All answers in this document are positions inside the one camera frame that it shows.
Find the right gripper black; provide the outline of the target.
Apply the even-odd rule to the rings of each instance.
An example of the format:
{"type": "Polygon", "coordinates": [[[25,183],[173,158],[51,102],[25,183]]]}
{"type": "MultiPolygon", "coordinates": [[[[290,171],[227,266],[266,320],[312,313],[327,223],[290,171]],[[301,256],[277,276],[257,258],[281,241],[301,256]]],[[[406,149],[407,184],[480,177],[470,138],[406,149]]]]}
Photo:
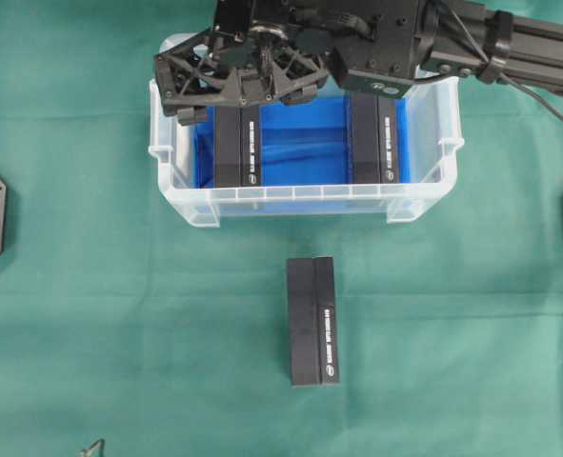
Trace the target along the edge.
{"type": "Polygon", "coordinates": [[[179,125],[208,107],[309,103],[336,48],[363,48],[415,80],[426,1],[220,1],[211,26],[154,56],[161,107],[179,125]]]}

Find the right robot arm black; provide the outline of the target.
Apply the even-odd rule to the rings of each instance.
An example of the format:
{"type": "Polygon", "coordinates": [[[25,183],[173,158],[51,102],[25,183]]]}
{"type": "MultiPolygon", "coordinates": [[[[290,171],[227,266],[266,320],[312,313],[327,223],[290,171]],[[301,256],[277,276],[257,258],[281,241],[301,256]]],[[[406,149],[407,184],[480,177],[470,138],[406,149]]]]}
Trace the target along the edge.
{"type": "Polygon", "coordinates": [[[329,80],[390,98],[449,77],[563,97],[563,26],[469,1],[220,1],[153,69],[183,125],[209,107],[307,103],[329,80]]]}

